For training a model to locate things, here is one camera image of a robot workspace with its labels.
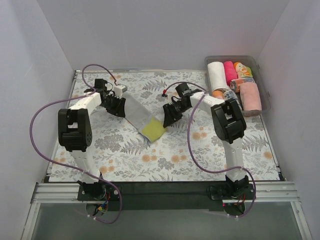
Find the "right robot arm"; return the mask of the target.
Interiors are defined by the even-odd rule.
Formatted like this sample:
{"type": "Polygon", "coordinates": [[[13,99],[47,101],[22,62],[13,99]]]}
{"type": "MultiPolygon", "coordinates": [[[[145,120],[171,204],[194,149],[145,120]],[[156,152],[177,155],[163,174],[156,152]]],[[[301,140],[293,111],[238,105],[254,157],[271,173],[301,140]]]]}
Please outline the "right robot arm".
{"type": "Polygon", "coordinates": [[[224,147],[227,169],[225,173],[225,188],[218,190],[222,196],[237,199],[249,187],[248,173],[244,169],[242,143],[247,129],[242,112],[235,99],[224,100],[208,95],[203,89],[190,89],[187,82],[177,82],[175,88],[177,100],[169,96],[164,89],[162,96],[167,99],[163,105],[164,127],[179,121],[183,113],[192,109],[200,109],[212,117],[216,136],[224,147]]]}

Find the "yellow and grey cloths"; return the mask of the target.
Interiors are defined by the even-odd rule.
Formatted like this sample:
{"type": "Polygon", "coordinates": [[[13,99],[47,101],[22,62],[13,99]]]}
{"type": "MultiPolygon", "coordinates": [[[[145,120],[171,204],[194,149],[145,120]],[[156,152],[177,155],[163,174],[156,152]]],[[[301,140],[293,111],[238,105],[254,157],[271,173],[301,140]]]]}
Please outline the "yellow and grey cloths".
{"type": "Polygon", "coordinates": [[[163,123],[132,95],[125,92],[122,97],[125,99],[125,119],[151,143],[158,140],[166,132],[167,129],[163,127],[163,123]]]}

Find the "blue patterned towel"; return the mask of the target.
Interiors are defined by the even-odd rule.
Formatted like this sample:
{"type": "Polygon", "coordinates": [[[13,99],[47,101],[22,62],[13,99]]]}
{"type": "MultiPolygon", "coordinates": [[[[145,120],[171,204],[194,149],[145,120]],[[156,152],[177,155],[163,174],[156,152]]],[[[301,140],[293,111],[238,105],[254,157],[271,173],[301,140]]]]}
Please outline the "blue patterned towel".
{"type": "Polygon", "coordinates": [[[227,90],[223,93],[223,98],[225,100],[236,100],[239,108],[242,110],[242,105],[237,97],[237,94],[233,90],[227,90]]]}

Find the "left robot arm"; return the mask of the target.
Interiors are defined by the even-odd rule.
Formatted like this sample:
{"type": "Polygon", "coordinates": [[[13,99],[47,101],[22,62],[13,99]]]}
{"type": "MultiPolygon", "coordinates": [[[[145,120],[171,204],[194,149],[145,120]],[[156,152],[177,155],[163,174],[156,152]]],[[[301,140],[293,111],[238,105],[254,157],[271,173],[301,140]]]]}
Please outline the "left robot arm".
{"type": "Polygon", "coordinates": [[[84,194],[95,200],[103,199],[107,191],[100,181],[101,172],[94,163],[90,148],[93,141],[90,115],[97,107],[103,107],[108,113],[124,118],[126,99],[123,93],[127,89],[122,84],[108,89],[108,82],[97,78],[94,88],[85,91],[85,97],[70,108],[58,111],[58,142],[70,153],[76,166],[84,171],[84,177],[78,184],[84,194]]]}

